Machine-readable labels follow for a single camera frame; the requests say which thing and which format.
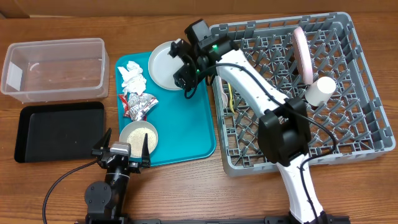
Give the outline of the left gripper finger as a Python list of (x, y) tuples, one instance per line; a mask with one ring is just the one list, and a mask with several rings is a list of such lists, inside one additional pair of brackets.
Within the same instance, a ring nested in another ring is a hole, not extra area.
[(150, 153), (148, 147), (148, 134), (145, 133), (144, 142), (142, 146), (142, 167), (150, 167)]
[(95, 150), (103, 150), (103, 149), (108, 148), (109, 141), (110, 141), (110, 138), (111, 138), (111, 133), (112, 133), (112, 129), (109, 128), (105, 132), (104, 136), (93, 146), (93, 149), (95, 149)]

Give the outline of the grey round plate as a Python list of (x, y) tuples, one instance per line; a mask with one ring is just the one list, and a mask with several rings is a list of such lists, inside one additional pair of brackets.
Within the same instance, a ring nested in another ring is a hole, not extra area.
[(157, 46), (151, 53), (148, 62), (148, 71), (151, 79), (166, 90), (181, 90), (175, 84), (174, 73), (183, 67), (183, 60), (169, 55), (172, 41)]

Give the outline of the white napkin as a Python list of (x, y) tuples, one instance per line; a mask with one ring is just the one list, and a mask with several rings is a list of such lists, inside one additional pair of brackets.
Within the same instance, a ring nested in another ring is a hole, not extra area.
[(122, 75), (124, 95), (128, 93), (135, 93), (142, 95), (146, 90), (147, 80), (143, 76), (143, 69), (140, 65), (134, 61), (128, 61), (125, 67), (118, 67), (120, 74)]

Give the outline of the pink round plate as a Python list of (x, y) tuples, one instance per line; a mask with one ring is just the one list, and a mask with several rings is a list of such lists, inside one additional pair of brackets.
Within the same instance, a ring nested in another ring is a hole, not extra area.
[(292, 45), (294, 48), (294, 57), (297, 61), (298, 73), (302, 76), (304, 84), (311, 85), (313, 83), (312, 60), (307, 44), (307, 38), (301, 27), (294, 29)]

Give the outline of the white paper cup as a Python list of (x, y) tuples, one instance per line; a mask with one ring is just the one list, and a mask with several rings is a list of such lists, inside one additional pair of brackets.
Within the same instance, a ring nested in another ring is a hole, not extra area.
[(326, 103), (334, 94), (336, 83), (330, 77), (321, 77), (312, 83), (305, 92), (305, 99), (312, 106), (320, 106)]

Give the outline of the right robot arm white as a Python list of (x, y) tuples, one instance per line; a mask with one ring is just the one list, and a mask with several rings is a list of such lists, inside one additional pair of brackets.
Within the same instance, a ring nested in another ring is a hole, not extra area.
[(247, 61), (229, 37), (211, 33), (200, 19), (185, 29), (187, 40), (171, 43), (169, 55), (182, 60), (175, 69), (175, 84), (190, 99), (198, 84), (221, 77), (243, 97), (258, 118), (257, 144), (275, 164), (289, 196), (292, 223), (325, 223), (326, 213), (317, 199), (308, 161), (310, 119), (300, 98), (289, 98), (269, 84)]

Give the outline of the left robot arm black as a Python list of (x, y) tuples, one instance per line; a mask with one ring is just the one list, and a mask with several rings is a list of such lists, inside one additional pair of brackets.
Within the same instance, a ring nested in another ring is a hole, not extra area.
[(150, 167), (147, 134), (142, 143), (141, 161), (133, 162), (130, 160), (131, 145), (126, 142), (110, 144), (111, 132), (108, 129), (91, 150), (97, 157), (96, 163), (106, 170), (106, 174), (104, 181), (90, 184), (85, 191), (86, 223), (132, 223), (129, 215), (123, 213), (130, 175)]

